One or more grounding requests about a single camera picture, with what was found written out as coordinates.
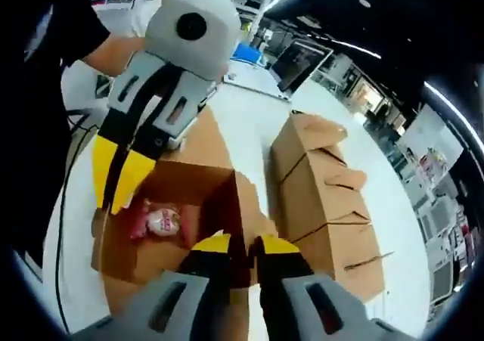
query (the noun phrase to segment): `person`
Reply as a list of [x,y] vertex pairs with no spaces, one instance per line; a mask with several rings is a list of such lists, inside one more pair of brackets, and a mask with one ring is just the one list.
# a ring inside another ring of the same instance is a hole
[[132,52],[144,47],[144,39],[110,33],[89,0],[23,0],[21,15],[23,61],[19,55],[10,65],[18,87],[16,98],[4,106],[4,113],[19,116],[14,134],[4,141],[11,161],[7,204],[14,214],[7,221],[8,240],[21,256],[28,253],[42,267],[43,241],[64,183],[71,140],[61,67],[82,60],[117,76]]

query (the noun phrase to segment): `blue object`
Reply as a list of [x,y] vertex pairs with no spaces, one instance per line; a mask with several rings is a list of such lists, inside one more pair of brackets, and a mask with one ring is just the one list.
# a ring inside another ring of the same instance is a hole
[[262,52],[256,48],[251,48],[247,44],[239,43],[234,54],[232,55],[232,59],[249,61],[250,63],[256,64],[261,56]]

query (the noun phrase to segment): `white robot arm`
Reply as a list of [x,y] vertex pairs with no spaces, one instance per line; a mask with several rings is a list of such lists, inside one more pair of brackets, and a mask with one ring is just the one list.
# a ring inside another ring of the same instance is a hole
[[[213,81],[234,52],[240,20],[233,0],[162,0],[113,84],[95,139],[98,208],[116,214],[153,169],[170,139],[196,119]],[[138,126],[150,99],[160,103]]]

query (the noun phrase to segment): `ceiling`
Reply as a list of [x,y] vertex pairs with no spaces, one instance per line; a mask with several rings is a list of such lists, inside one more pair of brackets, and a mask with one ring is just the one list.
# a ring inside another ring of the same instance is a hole
[[[482,136],[484,0],[365,1],[369,8],[360,0],[284,0],[267,17],[378,53],[381,59],[333,44],[374,81],[394,91],[407,114],[423,102],[436,103],[424,89],[424,81],[431,82]],[[303,15],[314,17],[321,28],[297,19]]]

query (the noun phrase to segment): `tabletop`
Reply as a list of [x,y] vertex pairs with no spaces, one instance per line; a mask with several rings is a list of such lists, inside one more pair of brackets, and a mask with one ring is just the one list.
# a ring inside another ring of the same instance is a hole
[[[306,81],[293,95],[292,105],[276,98],[223,84],[210,99],[231,161],[256,186],[259,205],[268,214],[265,164],[269,149],[291,109],[321,115],[344,125],[348,138],[340,148],[348,165],[365,171],[361,191],[371,214],[383,259],[386,289],[366,303],[368,316],[381,318],[412,336],[424,329],[430,300],[427,255],[417,220],[400,180],[370,135],[325,88]],[[95,193],[92,184],[93,140],[79,155],[67,185],[64,212],[60,297],[71,332],[109,314],[102,281],[91,268],[91,219]],[[45,239],[43,277],[46,293],[55,305],[54,267],[60,202],[52,214]],[[249,339],[267,337],[259,306],[259,287],[250,290]]]

